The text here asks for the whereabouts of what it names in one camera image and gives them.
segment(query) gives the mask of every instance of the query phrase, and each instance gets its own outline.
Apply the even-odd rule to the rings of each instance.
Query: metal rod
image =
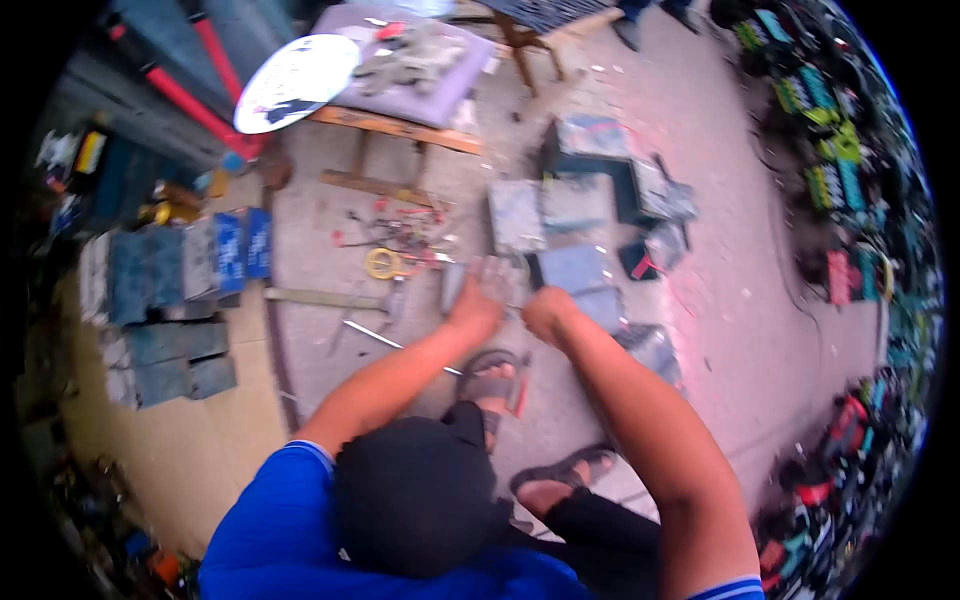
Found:
[[[392,346],[392,347],[397,348],[397,349],[403,349],[403,346],[401,346],[401,345],[398,344],[397,342],[394,342],[393,340],[388,340],[387,338],[383,337],[382,335],[380,335],[380,334],[378,334],[378,333],[374,333],[374,332],[370,331],[369,329],[367,329],[366,327],[364,327],[364,326],[362,326],[362,325],[360,325],[360,324],[356,324],[356,323],[354,323],[353,321],[344,321],[344,325],[346,325],[346,326],[348,326],[348,327],[352,327],[352,328],[356,329],[357,331],[359,331],[360,333],[366,333],[366,334],[369,335],[370,337],[374,338],[374,340],[377,340],[378,342],[383,342],[383,343],[386,344],[387,346]],[[459,371],[457,371],[456,369],[451,369],[450,367],[444,367],[444,371],[446,371],[446,372],[448,372],[448,373],[450,373],[450,374],[453,374],[453,375],[457,375],[458,377],[463,374],[462,372],[459,372]]]

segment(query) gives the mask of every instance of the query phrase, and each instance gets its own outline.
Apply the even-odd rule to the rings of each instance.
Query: person's right arm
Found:
[[[657,502],[660,597],[686,598],[758,575],[739,483],[680,393],[638,363],[559,288],[541,289],[523,309],[523,320],[569,357]]]

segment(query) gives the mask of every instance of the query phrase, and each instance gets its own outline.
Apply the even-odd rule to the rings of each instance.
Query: purple cushion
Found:
[[[338,4],[324,11],[310,33],[342,35],[341,30],[345,27],[376,30],[375,26],[364,20],[367,17],[382,21],[421,20],[421,17],[410,12],[390,6]],[[420,95],[412,85],[391,85],[375,96],[364,96],[361,91],[367,83],[361,78],[340,92],[330,101],[330,104],[368,110],[438,129],[446,127],[460,102],[467,97],[470,89],[473,88],[473,83],[493,56],[495,46],[488,39],[475,36],[452,25],[440,23],[438,29],[446,36],[463,38],[467,42],[467,51],[444,73],[433,93]],[[383,47],[384,44],[381,42],[368,44],[361,51],[363,60],[373,56],[373,53]]]

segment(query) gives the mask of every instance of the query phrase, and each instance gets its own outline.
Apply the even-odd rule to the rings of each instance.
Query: black metal grate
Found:
[[[478,0],[491,9],[511,16],[518,24],[538,34],[555,29],[610,7],[603,0]]]

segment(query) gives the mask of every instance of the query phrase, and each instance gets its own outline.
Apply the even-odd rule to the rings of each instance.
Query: hand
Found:
[[[464,287],[446,324],[466,336],[472,346],[483,344],[503,323],[504,307],[511,293],[511,272],[506,258],[486,256],[470,262]]]
[[[547,286],[540,288],[527,302],[521,316],[531,333],[550,346],[559,348],[560,319],[578,312],[580,308],[565,290]]]

